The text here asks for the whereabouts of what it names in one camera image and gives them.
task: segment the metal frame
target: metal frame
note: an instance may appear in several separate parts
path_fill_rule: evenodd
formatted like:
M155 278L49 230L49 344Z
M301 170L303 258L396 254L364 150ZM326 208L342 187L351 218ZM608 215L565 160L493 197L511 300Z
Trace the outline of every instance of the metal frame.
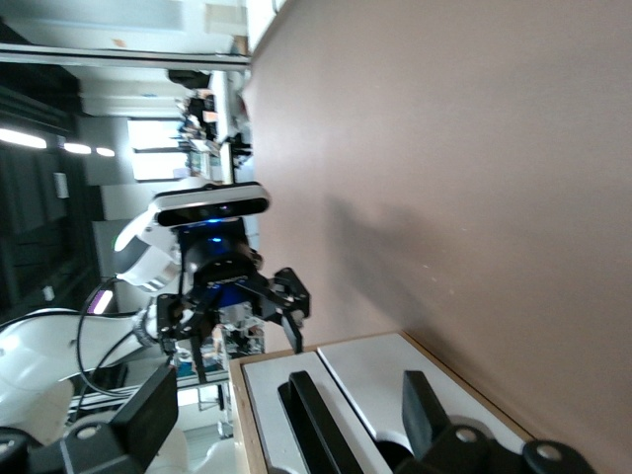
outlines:
M60 66L243 71L250 67L250 56L241 54L185 54L115 49L77 49L2 42L0 43L0 62L56 64Z

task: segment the window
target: window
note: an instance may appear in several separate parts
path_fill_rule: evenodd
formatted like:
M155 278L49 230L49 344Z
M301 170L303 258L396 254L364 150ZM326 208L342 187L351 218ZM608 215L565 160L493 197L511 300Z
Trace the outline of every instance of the window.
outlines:
M189 175L187 153L178 146L181 124L176 119L127 121L136 181L176 180Z

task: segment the metal bolt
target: metal bolt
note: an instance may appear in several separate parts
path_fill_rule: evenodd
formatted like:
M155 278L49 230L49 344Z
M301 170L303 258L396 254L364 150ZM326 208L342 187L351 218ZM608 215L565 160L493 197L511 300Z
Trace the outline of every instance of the metal bolt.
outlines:
M549 461L561 461L562 453L559 449L551 444L540 444L536 449L537 453L544 459Z
M0 454L7 452L15 443L16 442L12 439L10 441L0 442Z
M468 430L467 428L460 428L456 431L456 437L458 437L463 442L474 442L476 441L476 434Z
M86 427L77 433L79 439L88 439L97 433L99 427Z

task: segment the screw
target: screw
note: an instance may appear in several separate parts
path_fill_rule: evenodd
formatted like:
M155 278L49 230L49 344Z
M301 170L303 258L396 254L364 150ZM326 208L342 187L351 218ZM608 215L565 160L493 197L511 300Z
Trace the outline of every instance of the screw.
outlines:
M476 434L468 430L467 428L460 428L456 431L456 437L458 437L463 442L474 442L476 441Z
M558 448L552 446L550 444L540 444L536 449L537 453L542 456L544 459L548 459L549 461L561 461L562 453Z
M7 452L15 443L16 442L12 439L10 441L0 442L0 454Z
M99 427L86 427L77 433L79 439L88 439L97 433Z

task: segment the fluorescent light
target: fluorescent light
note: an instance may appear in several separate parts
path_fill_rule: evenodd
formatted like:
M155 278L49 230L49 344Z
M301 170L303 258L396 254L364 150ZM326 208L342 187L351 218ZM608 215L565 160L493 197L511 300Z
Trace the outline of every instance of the fluorescent light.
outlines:
M63 148L70 153L79 153L80 155L89 155L92 153L92 149L89 146L79 143L64 143Z
M97 295L97 298L95 298L97 299L97 303L95 304L95 309L93 309L90 312L92 314L103 314L103 312L108 307L108 304L110 304L110 301L112 300L113 296L114 296L114 293L112 293L110 290L99 292L99 294Z
M115 156L115 152L110 148L97 148L97 153L101 156Z
M15 143L16 145L31 146L33 148L46 148L46 140L36 136L20 133L19 131L0 128L0 140Z

